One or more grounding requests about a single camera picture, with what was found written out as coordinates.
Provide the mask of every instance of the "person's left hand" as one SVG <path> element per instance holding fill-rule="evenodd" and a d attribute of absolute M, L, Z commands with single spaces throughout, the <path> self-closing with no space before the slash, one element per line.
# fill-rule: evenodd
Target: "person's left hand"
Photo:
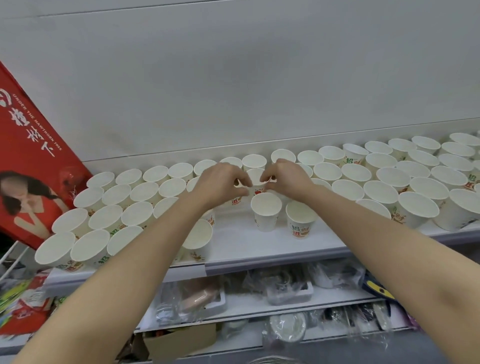
<path fill-rule="evenodd" d="M 243 186 L 252 187 L 247 172 L 229 163 L 217 163 L 203 171 L 191 193 L 210 210 L 236 197 L 248 196 L 247 188 L 235 187 L 236 180 Z"/>

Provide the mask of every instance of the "cardboard box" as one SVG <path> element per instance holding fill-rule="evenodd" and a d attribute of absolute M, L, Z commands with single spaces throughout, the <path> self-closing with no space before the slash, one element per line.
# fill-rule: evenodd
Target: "cardboard box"
<path fill-rule="evenodd" d="M 174 360 L 197 350 L 207 348 L 216 341 L 216 324 L 181 328 L 159 337 L 155 331 L 144 333 L 144 343 L 153 360 Z"/>
<path fill-rule="evenodd" d="M 92 176 L 0 63 L 0 229 L 37 249 Z"/>

